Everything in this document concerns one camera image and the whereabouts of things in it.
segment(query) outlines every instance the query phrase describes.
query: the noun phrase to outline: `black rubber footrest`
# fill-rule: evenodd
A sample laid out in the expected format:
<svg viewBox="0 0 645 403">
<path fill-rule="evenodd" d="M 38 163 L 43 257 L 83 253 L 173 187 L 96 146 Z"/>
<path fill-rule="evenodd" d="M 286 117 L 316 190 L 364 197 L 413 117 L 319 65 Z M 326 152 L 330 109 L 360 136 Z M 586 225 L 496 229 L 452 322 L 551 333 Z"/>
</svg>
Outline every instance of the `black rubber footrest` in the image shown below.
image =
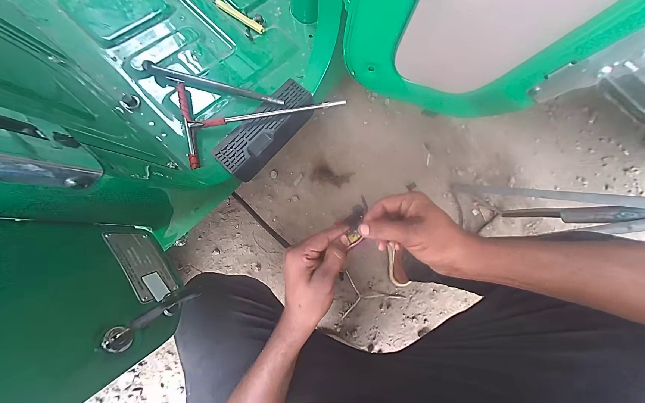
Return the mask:
<svg viewBox="0 0 645 403">
<path fill-rule="evenodd" d="M 312 105 L 312 94 L 292 79 L 288 79 L 272 96 L 285 101 L 285 106 L 266 103 L 255 112 Z M 250 181 L 313 113 L 309 110 L 244 122 L 219 142 L 211 154 L 236 178 Z"/>
</svg>

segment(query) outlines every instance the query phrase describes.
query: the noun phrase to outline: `dirt ground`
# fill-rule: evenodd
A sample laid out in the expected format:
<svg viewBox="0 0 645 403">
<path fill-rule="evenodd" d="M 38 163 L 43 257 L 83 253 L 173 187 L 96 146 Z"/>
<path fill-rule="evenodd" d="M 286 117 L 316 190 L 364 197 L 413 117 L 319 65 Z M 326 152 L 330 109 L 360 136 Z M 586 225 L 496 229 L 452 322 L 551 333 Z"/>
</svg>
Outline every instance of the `dirt ground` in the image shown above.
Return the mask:
<svg viewBox="0 0 645 403">
<path fill-rule="evenodd" d="M 347 79 L 329 97 L 346 107 L 319 112 L 238 193 L 291 243 L 330 227 L 360 203 L 413 186 L 468 230 L 489 211 L 450 184 L 494 184 L 645 196 L 645 128 L 594 89 L 544 105 L 488 118 L 450 118 L 366 92 Z M 502 208 L 549 202 L 493 197 Z M 529 235 L 566 228 L 552 219 L 496 219 L 483 236 Z M 645 233 L 634 236 L 645 239 Z M 169 250 L 184 280 L 200 272 L 246 274 L 283 296 L 283 248 L 229 199 Z M 343 319 L 357 294 L 360 303 Z M 392 352 L 479 300 L 445 285 L 395 288 L 386 255 L 372 243 L 350 253 L 348 275 L 321 328 L 360 349 Z M 89 402 L 183 402 L 183 375 L 173 341 L 92 397 Z"/>
</svg>

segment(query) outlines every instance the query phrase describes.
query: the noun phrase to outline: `oil stain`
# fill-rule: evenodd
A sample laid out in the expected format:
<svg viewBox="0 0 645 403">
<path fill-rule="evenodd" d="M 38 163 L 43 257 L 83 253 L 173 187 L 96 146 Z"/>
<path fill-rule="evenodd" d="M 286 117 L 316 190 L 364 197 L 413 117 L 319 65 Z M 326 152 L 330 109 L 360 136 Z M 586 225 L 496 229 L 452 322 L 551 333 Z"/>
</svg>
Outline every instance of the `oil stain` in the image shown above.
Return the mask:
<svg viewBox="0 0 645 403">
<path fill-rule="evenodd" d="M 323 161 L 318 163 L 318 165 L 312 170 L 312 175 L 310 175 L 310 180 L 318 182 L 320 184 L 331 184 L 338 188 L 342 187 L 344 184 L 350 183 L 350 177 L 354 173 L 347 172 L 346 174 L 337 175 L 327 162 Z"/>
</svg>

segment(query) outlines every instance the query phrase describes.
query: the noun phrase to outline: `twig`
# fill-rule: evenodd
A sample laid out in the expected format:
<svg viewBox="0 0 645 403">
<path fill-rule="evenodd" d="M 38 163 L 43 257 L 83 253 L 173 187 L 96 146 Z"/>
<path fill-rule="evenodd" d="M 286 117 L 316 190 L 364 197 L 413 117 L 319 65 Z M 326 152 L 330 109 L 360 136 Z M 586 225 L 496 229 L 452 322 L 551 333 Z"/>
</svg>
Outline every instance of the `twig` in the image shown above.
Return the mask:
<svg viewBox="0 0 645 403">
<path fill-rule="evenodd" d="M 402 299 L 407 298 L 406 296 L 395 296 L 393 294 L 372 294 L 372 295 L 369 295 L 369 296 L 363 296 L 362 298 L 380 298 L 380 297 L 384 297 L 384 298 L 402 298 Z"/>
<path fill-rule="evenodd" d="M 353 303 L 353 305 L 350 306 L 345 311 L 345 313 L 343 314 L 343 317 L 340 318 L 340 322 L 345 320 L 345 318 L 348 316 L 348 314 L 350 312 L 352 312 L 352 310 L 355 308 L 355 306 L 357 306 L 363 298 L 379 298 L 379 297 L 384 297 L 384 298 L 407 298 L 405 296 L 395 296 L 395 295 L 391 295 L 391 294 L 381 294 L 381 293 L 371 294 L 369 296 L 361 296 L 360 291 L 358 290 L 358 287 L 355 285 L 355 282 L 353 281 L 353 278 L 350 276 L 350 273 L 348 273 L 348 271 L 345 270 L 345 274 L 346 274 L 345 277 L 350 279 L 350 284 L 353 286 L 353 289 L 355 290 L 355 294 L 357 294 L 358 299 L 356 299 L 355 302 Z"/>
<path fill-rule="evenodd" d="M 357 306 L 360 303 L 360 300 L 362 299 L 360 297 L 360 291 L 358 291 L 358 287 L 355 285 L 353 278 L 350 276 L 350 273 L 347 270 L 345 270 L 345 277 L 350 279 L 350 284 L 353 285 L 353 289 L 355 290 L 355 294 L 357 294 L 358 299 L 356 299 L 353 305 L 349 307 L 348 310 L 345 311 L 345 313 L 343 314 L 343 317 L 340 318 L 340 322 L 345 320 L 348 314 L 355 308 L 355 306 Z"/>
</svg>

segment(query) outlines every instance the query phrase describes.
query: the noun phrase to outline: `wire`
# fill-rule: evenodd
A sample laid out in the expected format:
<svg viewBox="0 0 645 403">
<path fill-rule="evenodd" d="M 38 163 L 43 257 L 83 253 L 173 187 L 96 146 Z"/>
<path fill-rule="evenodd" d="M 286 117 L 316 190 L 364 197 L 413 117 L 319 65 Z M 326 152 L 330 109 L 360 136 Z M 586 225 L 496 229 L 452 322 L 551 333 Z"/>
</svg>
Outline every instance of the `wire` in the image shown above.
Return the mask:
<svg viewBox="0 0 645 403">
<path fill-rule="evenodd" d="M 286 241 L 285 238 L 281 237 L 280 234 L 275 232 L 275 230 L 270 225 L 268 225 L 268 223 L 266 223 L 265 220 L 260 215 L 258 215 L 258 213 L 255 212 L 255 210 L 250 206 L 250 204 L 248 204 L 245 200 L 243 200 L 243 198 L 237 192 L 234 191 L 232 196 L 233 196 L 233 199 L 236 199 L 236 201 L 241 206 L 243 206 L 245 211 L 247 211 L 248 214 L 253 216 L 255 221 L 257 221 L 258 224 L 260 224 L 260 226 L 263 227 L 263 229 L 265 229 L 267 231 L 267 233 L 270 234 L 271 237 L 275 238 L 275 240 L 282 247 L 284 247 L 284 248 L 290 247 L 290 243 L 288 241 Z"/>
</svg>

